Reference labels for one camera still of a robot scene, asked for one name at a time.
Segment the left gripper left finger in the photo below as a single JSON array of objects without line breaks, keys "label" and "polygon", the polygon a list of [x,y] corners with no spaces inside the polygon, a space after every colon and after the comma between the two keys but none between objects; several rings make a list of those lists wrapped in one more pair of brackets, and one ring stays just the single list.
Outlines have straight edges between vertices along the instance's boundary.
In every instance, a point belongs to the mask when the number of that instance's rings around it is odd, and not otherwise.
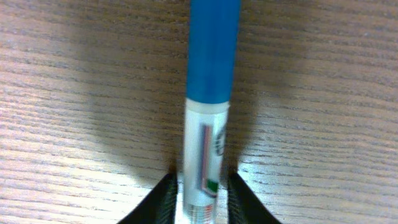
[{"label": "left gripper left finger", "polygon": [[166,174],[118,224],[174,224],[177,194],[177,175]]}]

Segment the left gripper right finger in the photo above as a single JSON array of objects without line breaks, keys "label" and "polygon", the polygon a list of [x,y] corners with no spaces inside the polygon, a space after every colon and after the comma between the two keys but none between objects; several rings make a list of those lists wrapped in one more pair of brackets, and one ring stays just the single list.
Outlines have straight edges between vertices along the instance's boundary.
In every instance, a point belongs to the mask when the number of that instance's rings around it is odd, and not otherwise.
[{"label": "left gripper right finger", "polygon": [[238,173],[228,177],[229,224],[281,224]]}]

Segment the blue cap marker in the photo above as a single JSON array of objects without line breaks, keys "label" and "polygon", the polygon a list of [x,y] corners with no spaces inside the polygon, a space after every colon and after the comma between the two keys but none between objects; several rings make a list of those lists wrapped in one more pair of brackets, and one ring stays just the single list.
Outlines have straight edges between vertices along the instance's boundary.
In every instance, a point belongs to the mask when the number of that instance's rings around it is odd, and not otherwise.
[{"label": "blue cap marker", "polygon": [[182,223],[216,219],[240,6],[240,0],[190,3]]}]

